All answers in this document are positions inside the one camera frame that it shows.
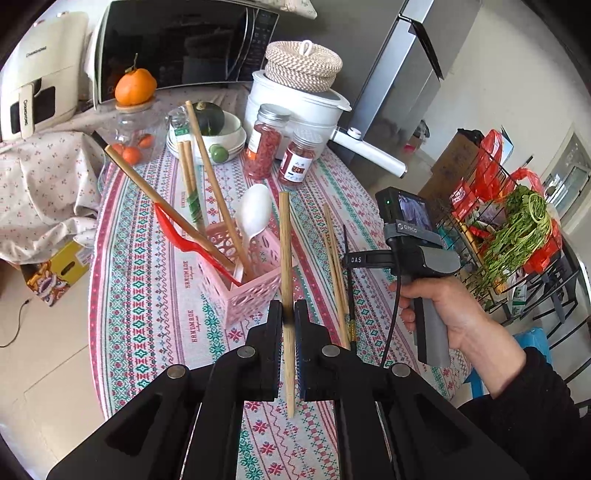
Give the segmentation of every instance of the pink utensil holder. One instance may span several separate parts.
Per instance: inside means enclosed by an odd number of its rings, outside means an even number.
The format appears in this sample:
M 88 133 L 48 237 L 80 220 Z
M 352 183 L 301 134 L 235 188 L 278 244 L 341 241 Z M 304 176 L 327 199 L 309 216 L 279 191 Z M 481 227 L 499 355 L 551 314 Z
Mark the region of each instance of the pink utensil holder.
M 222 222 L 209 225 L 206 233 L 224 255 L 233 262 L 236 261 L 236 249 Z M 234 288 L 201 255 L 198 255 L 197 267 L 201 290 L 213 307 L 222 327 L 227 328 L 269 305 L 281 285 L 280 255 L 279 239 L 270 229 L 264 230 L 251 241 L 249 250 L 256 279 L 242 287 Z M 291 264 L 294 267 L 297 265 L 294 257 Z

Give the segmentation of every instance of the fridge door handle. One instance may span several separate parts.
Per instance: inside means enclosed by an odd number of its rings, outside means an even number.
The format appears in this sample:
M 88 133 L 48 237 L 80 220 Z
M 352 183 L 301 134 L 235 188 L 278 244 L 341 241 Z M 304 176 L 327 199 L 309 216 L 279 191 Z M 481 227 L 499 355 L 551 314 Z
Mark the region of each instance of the fridge door handle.
M 425 51 L 425 54 L 429 59 L 429 63 L 431 63 L 431 67 L 433 68 L 435 75 L 437 75 L 438 79 L 443 80 L 443 72 L 441 71 L 441 66 L 439 65 L 437 53 L 435 52 L 435 48 L 433 48 L 433 43 L 431 43 L 431 39 L 429 38 L 427 30 L 425 30 L 423 24 L 418 20 L 405 17 L 402 14 L 398 14 L 398 18 L 400 20 L 410 23 L 412 29 L 411 33 L 414 33 L 414 35 L 418 38 L 419 42 L 421 43 L 421 46 L 423 47 L 423 50 Z

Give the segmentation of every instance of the rice cooker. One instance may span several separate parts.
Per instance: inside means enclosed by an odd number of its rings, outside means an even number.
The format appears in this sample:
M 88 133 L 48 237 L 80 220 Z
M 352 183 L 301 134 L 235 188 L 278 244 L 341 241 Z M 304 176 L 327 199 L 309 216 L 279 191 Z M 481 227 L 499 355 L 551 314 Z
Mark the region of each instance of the rice cooker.
M 318 132 L 324 143 L 332 140 L 339 145 L 367 158 L 369 161 L 388 170 L 397 177 L 402 177 L 406 165 L 386 152 L 361 141 L 361 132 L 355 128 L 345 131 L 338 127 L 343 112 L 350 112 L 349 101 L 334 90 L 320 93 L 308 93 L 286 87 L 269 80 L 264 70 L 252 74 L 253 84 L 244 114 L 243 127 L 250 138 L 259 107 L 263 103 L 273 103 L 291 111 L 287 125 L 287 134 L 291 135 L 295 127 L 304 127 Z M 276 157 L 283 158 L 289 137 L 285 137 L 277 150 Z

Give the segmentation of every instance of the tablecloth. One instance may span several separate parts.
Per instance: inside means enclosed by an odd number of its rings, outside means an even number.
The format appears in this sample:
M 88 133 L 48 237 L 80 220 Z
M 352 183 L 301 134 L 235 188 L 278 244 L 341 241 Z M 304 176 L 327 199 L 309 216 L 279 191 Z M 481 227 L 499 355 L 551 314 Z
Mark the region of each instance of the tablecloth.
M 138 171 L 185 216 L 185 192 L 177 160 L 168 152 Z M 211 186 L 198 169 L 209 222 L 220 221 Z M 239 159 L 216 166 L 216 177 L 234 212 L 252 184 Z M 274 198 L 271 228 L 278 236 L 277 165 L 265 181 Z M 310 318 L 325 325 L 335 343 L 336 307 L 322 232 L 322 208 L 329 204 L 335 224 L 345 224 L 350 248 L 386 248 L 377 206 L 346 166 L 329 150 L 314 162 L 304 184 L 290 194 L 294 296 L 306 299 Z M 342 245 L 342 232 L 336 228 Z M 207 365 L 242 345 L 247 331 L 264 322 L 266 311 L 223 329 L 207 299 L 197 291 L 196 254 L 175 250 L 154 218 L 151 202 L 116 167 L 107 181 L 99 215 L 98 240 L 90 285 L 90 351 L 95 386 L 108 418 L 160 374 L 167 365 Z M 379 364 L 393 295 L 388 271 L 354 273 L 358 354 Z M 468 375 L 465 359 L 452 355 L 451 368 L 437 369 L 416 360 L 413 337 L 397 323 L 388 363 L 403 362 L 450 398 Z M 330 402 L 298 400 L 287 418 L 283 388 L 273 403 L 246 402 L 239 441 L 237 478 L 338 478 L 336 431 Z

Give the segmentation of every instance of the chopsticks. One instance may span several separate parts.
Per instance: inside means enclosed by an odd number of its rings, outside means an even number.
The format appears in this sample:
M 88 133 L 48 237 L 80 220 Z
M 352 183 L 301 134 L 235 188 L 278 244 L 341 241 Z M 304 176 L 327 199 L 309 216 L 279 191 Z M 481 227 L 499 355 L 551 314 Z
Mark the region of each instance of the chopsticks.
M 290 194 L 279 193 L 281 244 L 281 302 L 283 304 L 283 348 L 285 357 L 285 399 L 287 416 L 296 412 L 296 326 L 294 324 L 293 272 L 291 265 Z
M 345 254 L 349 253 L 349 240 L 347 238 L 347 227 L 343 225 L 343 240 L 345 243 Z M 353 275 L 351 269 L 347 268 L 347 299 L 349 303 L 349 334 L 351 338 L 351 351 L 357 354 L 357 325 L 355 318 L 355 299 L 353 298 Z
M 324 204 L 324 219 L 326 221 L 326 226 L 329 231 L 329 240 L 330 240 L 330 247 L 332 249 L 333 259 L 335 260 L 335 270 L 337 274 L 337 279 L 339 280 L 339 291 L 341 298 L 345 298 L 345 281 L 343 279 L 343 269 L 340 267 L 339 261 L 339 249 L 337 247 L 336 236 L 335 236 L 335 229 L 332 223 L 332 217 L 330 215 L 330 208 L 328 203 Z M 349 313 L 349 306 L 347 303 L 343 305 L 343 311 L 345 314 Z
M 234 248 L 236 249 L 236 253 L 242 265 L 244 265 L 244 273 L 247 280 L 251 280 L 254 278 L 252 272 L 252 265 L 248 255 L 246 254 L 244 247 L 242 246 L 242 241 L 238 236 L 238 232 L 236 231 L 236 227 L 230 216 L 230 212 L 228 211 L 228 206 L 226 205 L 226 200 L 224 200 L 222 189 L 217 182 L 216 174 L 213 171 L 212 162 L 209 158 L 209 153 L 207 153 L 207 148 L 205 147 L 205 143 L 203 142 L 203 137 L 201 135 L 201 130 L 199 129 L 199 122 L 197 122 L 197 115 L 195 115 L 195 111 L 193 110 L 193 104 L 191 100 L 187 100 L 185 102 L 185 110 L 187 111 L 187 116 L 189 117 L 189 124 L 191 126 L 191 131 L 195 136 L 195 140 L 197 141 L 197 145 L 199 146 L 199 151 L 201 152 L 201 159 L 203 160 L 203 168 L 205 168 L 205 172 L 207 173 L 207 178 L 209 179 L 209 183 L 212 185 L 213 195 L 217 202 L 217 207 L 222 214 L 222 219 L 224 224 L 226 225 L 226 229 L 228 230 L 228 234 L 232 239 L 232 243 Z
M 201 245 L 207 252 L 211 254 L 213 258 L 219 261 L 224 268 L 233 272 L 234 271 L 234 263 L 224 256 L 216 246 L 209 241 L 208 238 L 203 236 L 193 225 L 191 225 L 185 218 L 178 213 L 172 205 L 170 205 L 166 200 L 164 200 L 156 190 L 154 190 L 148 182 L 146 182 L 142 176 L 137 173 L 131 165 L 129 165 L 123 157 L 117 153 L 111 145 L 108 145 L 107 142 L 97 133 L 93 132 L 91 137 L 99 144 L 99 146 L 107 153 L 108 156 L 111 157 L 111 160 L 115 162 L 115 164 L 123 170 L 123 172 L 129 177 L 129 179 L 134 182 L 138 188 L 144 192 L 150 200 L 154 203 L 160 205 L 164 213 L 168 215 L 172 220 L 185 232 L 187 232 L 191 238 L 193 238 L 199 245 Z
M 327 204 L 324 204 L 324 219 L 328 233 L 324 233 L 324 247 L 328 257 L 330 276 L 333 284 L 333 293 L 335 295 L 336 315 L 339 324 L 339 338 L 342 347 L 351 350 L 349 343 L 349 333 L 345 323 L 345 283 L 343 281 L 343 271 L 340 267 L 339 251 L 336 248 L 335 230 L 332 228 L 332 217 Z
M 201 233 L 205 233 L 205 222 L 203 220 L 201 204 L 199 203 L 199 192 L 197 191 L 197 181 L 195 179 L 195 165 L 193 164 L 191 142 L 184 141 L 177 143 L 177 150 L 178 162 L 183 169 L 185 191 L 187 192 L 186 202 L 189 206 L 189 212 L 191 213 L 191 220 L 195 224 L 197 230 Z

